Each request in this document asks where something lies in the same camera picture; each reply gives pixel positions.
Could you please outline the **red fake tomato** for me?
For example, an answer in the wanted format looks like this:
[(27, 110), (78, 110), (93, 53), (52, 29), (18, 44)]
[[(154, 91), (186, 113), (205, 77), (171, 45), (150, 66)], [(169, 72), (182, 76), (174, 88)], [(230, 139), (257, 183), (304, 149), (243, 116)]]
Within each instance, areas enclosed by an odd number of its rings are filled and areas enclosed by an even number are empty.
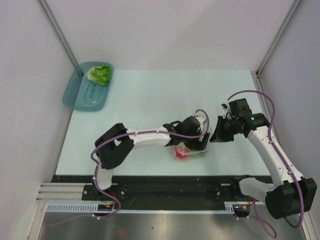
[(185, 146), (175, 146), (174, 156), (181, 160), (186, 159), (189, 156), (190, 150)]

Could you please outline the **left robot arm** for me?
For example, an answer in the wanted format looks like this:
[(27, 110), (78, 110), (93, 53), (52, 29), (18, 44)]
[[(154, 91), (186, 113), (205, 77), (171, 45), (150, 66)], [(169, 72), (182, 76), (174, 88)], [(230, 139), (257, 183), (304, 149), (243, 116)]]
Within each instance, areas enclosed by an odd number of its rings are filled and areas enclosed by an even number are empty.
[(114, 169), (120, 166), (129, 153), (144, 147), (186, 147), (189, 153), (207, 150), (212, 130), (210, 121), (203, 115), (191, 115), (183, 121), (165, 123), (158, 128), (133, 130), (117, 123), (98, 138), (91, 154), (97, 158), (93, 194), (100, 200), (110, 196)]

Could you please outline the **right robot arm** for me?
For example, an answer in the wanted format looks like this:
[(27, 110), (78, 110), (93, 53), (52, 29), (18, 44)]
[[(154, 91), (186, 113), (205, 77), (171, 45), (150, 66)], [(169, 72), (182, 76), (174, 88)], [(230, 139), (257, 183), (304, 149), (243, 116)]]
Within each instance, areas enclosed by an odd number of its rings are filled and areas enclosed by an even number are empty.
[(241, 134), (259, 153), (272, 179), (264, 183), (251, 175), (232, 180), (231, 196), (242, 201), (250, 196), (266, 205), (274, 219), (310, 211), (317, 184), (303, 174), (289, 160), (276, 140), (272, 126), (263, 113), (252, 113), (245, 98), (225, 101), (224, 114), (218, 117), (211, 143), (228, 143)]

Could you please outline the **clear polka dot zip bag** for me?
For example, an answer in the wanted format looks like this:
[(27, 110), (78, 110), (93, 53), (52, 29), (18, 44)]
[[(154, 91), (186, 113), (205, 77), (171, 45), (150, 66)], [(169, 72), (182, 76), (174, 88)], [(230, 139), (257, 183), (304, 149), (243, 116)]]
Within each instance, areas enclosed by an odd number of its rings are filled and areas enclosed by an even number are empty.
[[(212, 129), (209, 128), (209, 129), (208, 129), (208, 132), (210, 132), (210, 137), (211, 137), (211, 136), (212, 136)], [(205, 150), (209, 150), (208, 142), (207, 142), (207, 147), (206, 147)], [(181, 142), (181, 143), (179, 143), (177, 146), (179, 146), (179, 147), (186, 147), (186, 146), (185, 146), (185, 142)], [(189, 156), (188, 156), (187, 158), (195, 158), (195, 157), (198, 157), (198, 155), (197, 155), (198, 152), (200, 152), (200, 151), (195, 151), (195, 150), (190, 150), (190, 149), (189, 149)]]

